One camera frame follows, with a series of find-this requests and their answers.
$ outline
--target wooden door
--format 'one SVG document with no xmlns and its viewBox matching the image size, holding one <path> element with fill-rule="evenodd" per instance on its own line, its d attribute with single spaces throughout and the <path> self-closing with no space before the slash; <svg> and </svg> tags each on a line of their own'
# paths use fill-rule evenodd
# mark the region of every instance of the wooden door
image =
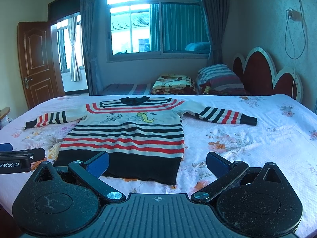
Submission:
<svg viewBox="0 0 317 238">
<path fill-rule="evenodd" d="M 56 29 L 53 30 L 48 22 L 18 24 L 20 73 L 29 109 L 65 95 L 58 54 L 55 55 L 58 49 L 52 49 L 52 43 L 57 46 Z"/>
</svg>

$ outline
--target black collar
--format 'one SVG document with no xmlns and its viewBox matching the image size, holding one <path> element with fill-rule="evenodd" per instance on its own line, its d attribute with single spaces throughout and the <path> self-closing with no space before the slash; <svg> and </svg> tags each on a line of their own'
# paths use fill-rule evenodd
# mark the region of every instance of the black collar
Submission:
<svg viewBox="0 0 317 238">
<path fill-rule="evenodd" d="M 142 105 L 144 102 L 148 101 L 150 98 L 143 96 L 143 97 L 136 97 L 136 98 L 121 98 L 121 103 L 128 105 L 128 106 L 139 106 Z"/>
</svg>

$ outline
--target crosshair marking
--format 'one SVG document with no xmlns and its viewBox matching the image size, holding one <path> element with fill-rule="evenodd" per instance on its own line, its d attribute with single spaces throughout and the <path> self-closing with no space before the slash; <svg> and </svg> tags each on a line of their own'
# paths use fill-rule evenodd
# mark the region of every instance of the crosshair marking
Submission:
<svg viewBox="0 0 317 238">
<path fill-rule="evenodd" d="M 157 196 L 157 197 L 155 197 L 154 199 L 155 199 L 157 202 L 159 202 L 159 201 L 161 201 L 163 198 L 160 197 L 160 196 Z"/>
</svg>

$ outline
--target red headboard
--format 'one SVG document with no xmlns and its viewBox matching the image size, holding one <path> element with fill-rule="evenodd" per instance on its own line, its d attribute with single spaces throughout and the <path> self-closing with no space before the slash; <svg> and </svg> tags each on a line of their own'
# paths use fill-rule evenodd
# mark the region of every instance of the red headboard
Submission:
<svg viewBox="0 0 317 238">
<path fill-rule="evenodd" d="M 262 48 L 254 48 L 245 60 L 240 54 L 233 59 L 233 71 L 241 79 L 244 88 L 254 96 L 285 94 L 302 102 L 301 79 L 290 67 L 284 67 L 278 74 L 271 56 Z"/>
</svg>

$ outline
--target mattress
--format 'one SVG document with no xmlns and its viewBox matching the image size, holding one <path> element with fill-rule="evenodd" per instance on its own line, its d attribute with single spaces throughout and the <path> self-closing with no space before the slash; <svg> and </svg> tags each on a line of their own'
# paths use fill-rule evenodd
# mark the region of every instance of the mattress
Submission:
<svg viewBox="0 0 317 238">
<path fill-rule="evenodd" d="M 110 84 L 103 95 L 149 95 L 153 84 Z"/>
<path fill-rule="evenodd" d="M 61 97 L 44 102 L 0 131 L 0 143 L 10 142 L 14 150 L 43 147 L 46 159 L 53 161 L 58 147 L 76 122 L 23 130 L 26 121 L 51 111 L 71 109 L 85 103 L 115 100 L 126 96 Z M 222 125 L 183 117 L 185 153 L 175 186 L 135 179 L 100 177 L 102 181 L 129 193 L 187 193 L 189 196 L 216 178 L 206 167 L 206 155 L 214 151 L 233 162 L 241 160 L 252 167 L 275 162 L 303 204 L 303 218 L 296 234 L 313 237 L 317 231 L 317 116 L 286 95 L 246 96 L 163 96 L 194 100 L 257 117 L 257 126 Z M 30 173 L 0 175 L 0 204 L 11 214 L 12 204 L 31 176 Z"/>
</svg>

